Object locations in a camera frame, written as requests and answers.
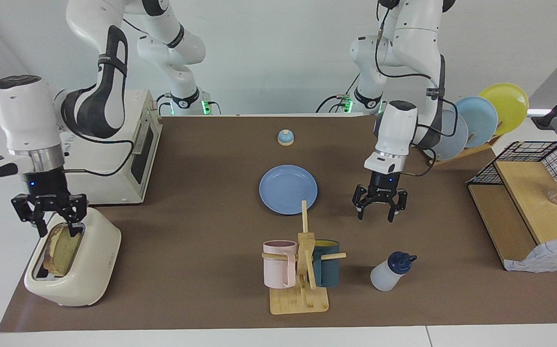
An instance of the pink mug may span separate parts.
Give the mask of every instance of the pink mug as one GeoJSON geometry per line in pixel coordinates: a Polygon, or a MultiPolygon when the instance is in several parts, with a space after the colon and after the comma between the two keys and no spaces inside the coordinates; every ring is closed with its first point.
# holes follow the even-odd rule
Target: pink mug
{"type": "Polygon", "coordinates": [[[263,243],[263,252],[287,255],[287,260],[263,259],[263,283],[274,289],[296,285],[296,252],[298,243],[289,240],[271,240],[263,243]]]}

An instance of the teal mug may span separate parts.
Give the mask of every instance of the teal mug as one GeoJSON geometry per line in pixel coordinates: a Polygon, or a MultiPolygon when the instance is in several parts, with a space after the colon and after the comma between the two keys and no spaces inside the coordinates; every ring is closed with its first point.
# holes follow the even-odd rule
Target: teal mug
{"type": "Polygon", "coordinates": [[[313,270],[317,286],[331,288],[338,285],[338,259],[322,260],[322,255],[340,252],[340,243],[334,240],[316,240],[313,250],[313,270]]]}

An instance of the white table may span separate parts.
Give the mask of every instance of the white table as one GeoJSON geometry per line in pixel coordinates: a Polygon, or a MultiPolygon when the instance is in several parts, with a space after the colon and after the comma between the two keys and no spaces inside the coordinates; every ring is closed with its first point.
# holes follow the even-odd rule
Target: white table
{"type": "MultiPolygon", "coordinates": [[[[517,140],[557,141],[557,136],[554,132],[539,131],[530,120],[525,120],[521,127],[501,138],[493,150],[499,153],[505,145],[517,140]]],[[[5,136],[0,129],[0,154],[5,150],[5,136]]],[[[19,222],[9,202],[10,198],[22,191],[22,184],[18,177],[0,180],[0,320],[38,241],[36,230],[27,223],[19,222]]],[[[62,347],[79,345],[284,347],[296,343],[306,343],[310,347],[329,345],[390,347],[399,344],[406,347],[533,347],[557,345],[557,324],[0,334],[0,346],[52,347],[55,340],[62,347]]]]}

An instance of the yellow plate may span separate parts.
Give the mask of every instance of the yellow plate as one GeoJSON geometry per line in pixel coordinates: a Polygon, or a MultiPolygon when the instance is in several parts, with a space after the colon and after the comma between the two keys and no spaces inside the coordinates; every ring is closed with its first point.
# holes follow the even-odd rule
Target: yellow plate
{"type": "Polygon", "coordinates": [[[509,133],[518,128],[527,117],[529,97],[521,88],[511,83],[497,83],[479,93],[497,110],[499,126],[495,135],[509,133]]]}

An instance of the white bottle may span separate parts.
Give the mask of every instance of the white bottle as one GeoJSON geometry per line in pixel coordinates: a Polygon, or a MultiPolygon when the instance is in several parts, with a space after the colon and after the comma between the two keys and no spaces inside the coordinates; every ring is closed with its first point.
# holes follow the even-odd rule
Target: white bottle
{"type": "Polygon", "coordinates": [[[373,286],[382,292],[389,292],[396,285],[400,277],[411,269],[411,262],[418,257],[404,252],[394,252],[388,260],[377,265],[370,273],[373,286]]]}

